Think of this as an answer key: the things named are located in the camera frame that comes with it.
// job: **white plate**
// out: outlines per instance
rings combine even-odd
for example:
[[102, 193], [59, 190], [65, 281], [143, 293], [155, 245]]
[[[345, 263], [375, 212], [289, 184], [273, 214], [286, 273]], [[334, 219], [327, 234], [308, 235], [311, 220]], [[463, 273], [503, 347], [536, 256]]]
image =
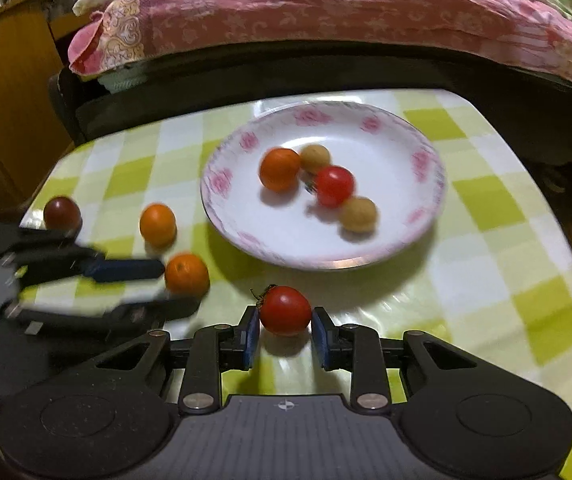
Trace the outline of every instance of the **white plate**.
[[[338, 210], [317, 206], [303, 182], [278, 195], [259, 182], [275, 146], [322, 144], [354, 174], [355, 194], [379, 208], [370, 235], [342, 230]], [[345, 269], [384, 260], [421, 237], [440, 211], [444, 167], [431, 143], [396, 115], [364, 104], [304, 102], [237, 128], [204, 168], [201, 200], [215, 228], [260, 260], [296, 269]]]

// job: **plate rim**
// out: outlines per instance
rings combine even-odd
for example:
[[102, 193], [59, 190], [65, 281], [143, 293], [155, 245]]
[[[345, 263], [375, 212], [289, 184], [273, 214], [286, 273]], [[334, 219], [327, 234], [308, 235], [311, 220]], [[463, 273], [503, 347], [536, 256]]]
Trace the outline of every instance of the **plate rim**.
[[[404, 122], [410, 128], [412, 128], [416, 132], [416, 136], [423, 141], [423, 144], [427, 144], [428, 146], [430, 146], [432, 148], [432, 151], [434, 152], [435, 155], [434, 161], [436, 164], [434, 174], [436, 176], [435, 181], [438, 184], [434, 186], [437, 190], [437, 193], [435, 193], [435, 195], [433, 196], [432, 207], [425, 210], [425, 213], [427, 214], [423, 216], [423, 221], [419, 222], [419, 226], [417, 228], [409, 231], [409, 234], [407, 234], [404, 238], [399, 240], [397, 244], [388, 246], [386, 251], [380, 251], [380, 252], [372, 251], [371, 253], [365, 256], [358, 256], [355, 258], [345, 258], [341, 260], [319, 260], [317, 262], [310, 262], [307, 260], [301, 260], [297, 258], [284, 258], [282, 256], [279, 256], [277, 253], [273, 253], [271, 251], [259, 251], [248, 245], [238, 243], [236, 238], [231, 237], [229, 233], [226, 231], [226, 229], [223, 226], [223, 222], [221, 222], [219, 219], [217, 219], [217, 221], [213, 219], [213, 217], [216, 217], [216, 214], [214, 211], [211, 211], [212, 208], [211, 206], [207, 205], [207, 200], [205, 199], [205, 194], [210, 193], [210, 189], [208, 188], [208, 185], [206, 183], [206, 173], [211, 164], [213, 164], [214, 161], [216, 160], [215, 156], [221, 150], [222, 145], [229, 143], [231, 139], [234, 136], [238, 135], [239, 133], [248, 130], [249, 125], [256, 123], [259, 120], [263, 120], [269, 115], [281, 112], [288, 108], [296, 108], [306, 105], [319, 105], [319, 104], [329, 105], [331, 107], [346, 106], [347, 104], [350, 104], [352, 107], [369, 108], [374, 112], [383, 113], [386, 114], [387, 116], [393, 116], [394, 118], [397, 118], [397, 120]], [[357, 267], [365, 267], [383, 262], [395, 256], [396, 254], [399, 254], [403, 249], [409, 247], [410, 245], [418, 241], [429, 231], [431, 226], [434, 224], [434, 221], [437, 219], [440, 212], [444, 208], [444, 202], [445, 202], [444, 199], [446, 196], [446, 192], [447, 192], [447, 177], [446, 177], [446, 169], [444, 167], [444, 162], [442, 161], [442, 158], [437, 149], [435, 148], [434, 144], [421, 132], [421, 130], [419, 130], [419, 128], [413, 126], [403, 117], [400, 117], [389, 110], [384, 110], [384, 108], [380, 108], [367, 103], [356, 103], [353, 101], [347, 102], [338, 100], [314, 100], [314, 101], [302, 100], [302, 101], [297, 101], [295, 103], [287, 103], [284, 105], [277, 106], [275, 108], [271, 108], [270, 110], [266, 110], [261, 114], [251, 118], [250, 120], [236, 127], [229, 135], [221, 139], [221, 142], [217, 145], [217, 147], [210, 154], [210, 156], [208, 156], [208, 160], [206, 161], [201, 171], [201, 177], [199, 179], [199, 194], [201, 197], [201, 205], [206, 213], [208, 221], [219, 232], [219, 234], [222, 235], [222, 237], [224, 237], [231, 245], [233, 245], [243, 253], [249, 254], [250, 256], [257, 258], [258, 260], [261, 260], [269, 264], [277, 265], [280, 267], [288, 267], [290, 269], [297, 269], [297, 270], [355, 269]]]

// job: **pink blanket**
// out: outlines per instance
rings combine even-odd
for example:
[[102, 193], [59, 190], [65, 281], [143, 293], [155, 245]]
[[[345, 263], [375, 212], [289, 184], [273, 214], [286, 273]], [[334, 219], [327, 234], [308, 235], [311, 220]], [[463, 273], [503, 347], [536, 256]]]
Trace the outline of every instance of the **pink blanket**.
[[70, 44], [94, 75], [226, 43], [349, 40], [437, 46], [572, 81], [572, 22], [534, 0], [114, 0]]

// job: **wooden furniture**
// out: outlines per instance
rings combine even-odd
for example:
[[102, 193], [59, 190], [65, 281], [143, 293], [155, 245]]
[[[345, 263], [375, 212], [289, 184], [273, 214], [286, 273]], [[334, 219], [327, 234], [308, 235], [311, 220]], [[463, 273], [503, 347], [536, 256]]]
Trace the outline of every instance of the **wooden furniture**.
[[70, 146], [48, 99], [48, 79], [67, 64], [55, 42], [89, 17], [48, 22], [48, 1], [13, 0], [0, 8], [0, 212], [29, 200]]

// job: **table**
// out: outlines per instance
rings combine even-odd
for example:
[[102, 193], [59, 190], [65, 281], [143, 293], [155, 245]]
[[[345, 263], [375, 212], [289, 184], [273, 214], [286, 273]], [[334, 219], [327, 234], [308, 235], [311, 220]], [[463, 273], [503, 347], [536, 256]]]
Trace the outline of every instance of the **table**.
[[[385, 108], [419, 128], [442, 156], [448, 176], [444, 212], [409, 250], [382, 264], [312, 273], [264, 264], [226, 242], [208, 223], [199, 176], [234, 128], [303, 98], [351, 100]], [[217, 108], [120, 132], [63, 158], [24, 218], [40, 226], [54, 195], [80, 205], [80, 241], [110, 256], [145, 253], [138, 218], [150, 202], [175, 212], [172, 249], [202, 256], [211, 290], [189, 320], [168, 323], [173, 337], [214, 323], [236, 324], [250, 290], [294, 286], [337, 324], [355, 322], [399, 337], [426, 330], [560, 395], [572, 408], [572, 252], [535, 183], [493, 127], [466, 100], [446, 91], [384, 90], [298, 96]], [[64, 280], [24, 292], [49, 308], [99, 314], [123, 298], [149, 298], [163, 282], [96, 286]], [[176, 400], [180, 374], [171, 390]], [[396, 370], [393, 400], [404, 399]], [[262, 332], [255, 367], [223, 375], [224, 392], [348, 393], [347, 372], [315, 366], [309, 337]], [[572, 454], [563, 471], [572, 480]]]

